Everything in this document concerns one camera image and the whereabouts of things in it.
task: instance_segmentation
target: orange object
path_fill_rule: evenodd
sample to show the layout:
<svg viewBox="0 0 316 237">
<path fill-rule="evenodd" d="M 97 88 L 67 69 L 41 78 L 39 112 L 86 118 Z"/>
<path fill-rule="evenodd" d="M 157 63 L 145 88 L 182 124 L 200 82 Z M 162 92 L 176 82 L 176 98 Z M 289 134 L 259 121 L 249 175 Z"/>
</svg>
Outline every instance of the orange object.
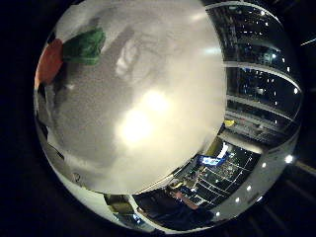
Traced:
<svg viewBox="0 0 316 237">
<path fill-rule="evenodd" d="M 50 84 L 62 63 L 62 41 L 55 39 L 45 48 L 40 56 L 35 88 L 38 88 L 40 83 Z"/>
</svg>

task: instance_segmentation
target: glass facade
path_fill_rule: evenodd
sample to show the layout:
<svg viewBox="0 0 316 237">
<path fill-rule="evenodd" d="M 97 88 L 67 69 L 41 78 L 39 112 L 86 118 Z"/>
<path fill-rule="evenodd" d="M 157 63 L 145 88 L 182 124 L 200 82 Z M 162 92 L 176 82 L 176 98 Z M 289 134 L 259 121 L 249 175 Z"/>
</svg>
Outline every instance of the glass facade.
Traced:
<svg viewBox="0 0 316 237">
<path fill-rule="evenodd" d="M 225 61 L 256 63 L 298 78 L 295 56 L 277 19 L 250 6 L 207 10 L 222 43 Z"/>
</svg>

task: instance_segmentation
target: light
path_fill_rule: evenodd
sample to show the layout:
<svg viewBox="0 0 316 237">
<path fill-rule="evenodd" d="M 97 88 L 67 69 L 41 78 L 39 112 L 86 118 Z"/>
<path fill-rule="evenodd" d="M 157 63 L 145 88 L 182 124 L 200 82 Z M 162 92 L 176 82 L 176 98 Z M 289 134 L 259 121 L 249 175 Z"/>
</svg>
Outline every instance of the light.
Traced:
<svg viewBox="0 0 316 237">
<path fill-rule="evenodd" d="M 152 111 L 162 113 L 167 110 L 168 102 L 166 98 L 156 92 L 156 91 L 149 91 L 144 96 L 144 104 Z"/>
<path fill-rule="evenodd" d="M 119 133 L 127 142 L 137 142 L 151 133 L 152 125 L 145 113 L 141 111 L 130 111 L 127 113 Z"/>
<path fill-rule="evenodd" d="M 217 158 L 223 158 L 223 156 L 226 154 L 227 150 L 228 150 L 228 145 L 223 143 L 223 147 L 221 148 L 221 151 L 220 151 L 219 155 L 217 156 Z"/>
<path fill-rule="evenodd" d="M 203 51 L 205 55 L 215 55 L 220 54 L 220 52 L 221 51 L 219 47 L 208 47 Z"/>
<path fill-rule="evenodd" d="M 289 164 L 289 163 L 291 163 L 293 161 L 293 156 L 292 155 L 287 155 L 286 157 L 285 157 L 285 163 L 286 164 Z"/>
<path fill-rule="evenodd" d="M 197 21 L 202 20 L 206 17 L 207 17 L 207 14 L 205 12 L 196 13 L 196 14 L 190 16 L 192 22 L 197 22 Z"/>
</svg>

